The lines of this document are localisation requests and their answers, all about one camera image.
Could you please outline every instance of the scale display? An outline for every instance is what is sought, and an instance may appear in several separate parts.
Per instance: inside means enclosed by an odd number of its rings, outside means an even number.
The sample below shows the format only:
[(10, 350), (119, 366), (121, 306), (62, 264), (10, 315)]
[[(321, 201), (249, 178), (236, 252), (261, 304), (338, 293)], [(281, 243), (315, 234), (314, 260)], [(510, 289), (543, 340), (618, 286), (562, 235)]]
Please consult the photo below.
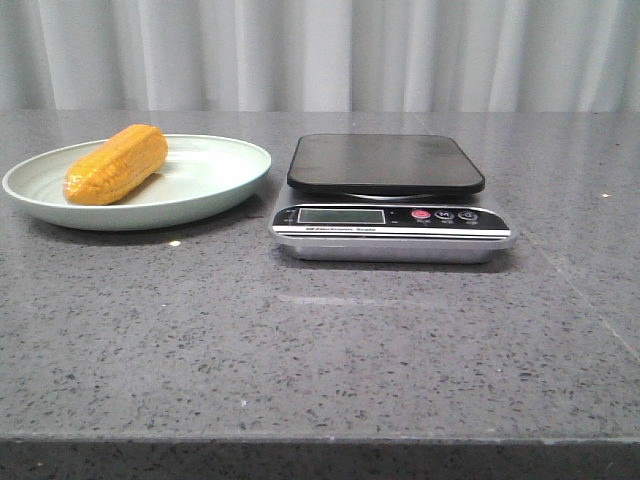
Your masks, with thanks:
[(304, 223), (350, 223), (354, 225), (384, 224), (384, 211), (364, 208), (305, 208), (298, 210), (297, 222)]

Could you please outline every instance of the kitchen scale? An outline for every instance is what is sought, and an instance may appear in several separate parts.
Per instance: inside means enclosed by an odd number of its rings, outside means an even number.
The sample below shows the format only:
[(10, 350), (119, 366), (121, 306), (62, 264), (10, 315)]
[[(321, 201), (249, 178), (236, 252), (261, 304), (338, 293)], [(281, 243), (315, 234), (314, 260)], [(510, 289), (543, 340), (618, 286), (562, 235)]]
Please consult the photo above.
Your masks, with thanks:
[(448, 137), (300, 138), (270, 225), (305, 260), (481, 263), (517, 236)]

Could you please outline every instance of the plate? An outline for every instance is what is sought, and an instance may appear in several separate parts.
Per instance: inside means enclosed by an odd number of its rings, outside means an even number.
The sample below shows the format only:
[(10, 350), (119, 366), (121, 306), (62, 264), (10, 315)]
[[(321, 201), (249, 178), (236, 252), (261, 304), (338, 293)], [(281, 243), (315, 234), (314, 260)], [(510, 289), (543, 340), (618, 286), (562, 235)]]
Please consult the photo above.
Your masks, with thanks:
[(165, 165), (117, 203), (84, 206), (63, 195), (67, 169), (105, 140), (43, 153), (9, 170), (4, 190), (30, 215), (82, 230), (146, 230), (221, 213), (255, 193), (271, 167), (251, 143), (208, 135), (165, 135)]

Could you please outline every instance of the corn on the cob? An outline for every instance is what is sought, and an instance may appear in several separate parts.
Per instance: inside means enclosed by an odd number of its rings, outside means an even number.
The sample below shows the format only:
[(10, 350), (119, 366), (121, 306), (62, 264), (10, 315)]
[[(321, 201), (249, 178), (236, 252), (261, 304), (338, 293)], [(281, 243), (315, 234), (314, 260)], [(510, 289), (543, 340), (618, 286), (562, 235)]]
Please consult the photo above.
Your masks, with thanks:
[(168, 150), (159, 128), (131, 125), (69, 167), (64, 196), (81, 205), (120, 200), (162, 167)]

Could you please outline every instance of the white curtain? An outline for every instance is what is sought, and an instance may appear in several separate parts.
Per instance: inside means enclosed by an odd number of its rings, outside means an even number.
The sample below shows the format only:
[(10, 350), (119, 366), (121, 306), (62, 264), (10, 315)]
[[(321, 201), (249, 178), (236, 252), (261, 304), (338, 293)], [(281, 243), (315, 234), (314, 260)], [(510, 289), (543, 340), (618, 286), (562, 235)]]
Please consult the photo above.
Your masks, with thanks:
[(639, 107), (640, 0), (0, 0), (0, 108)]

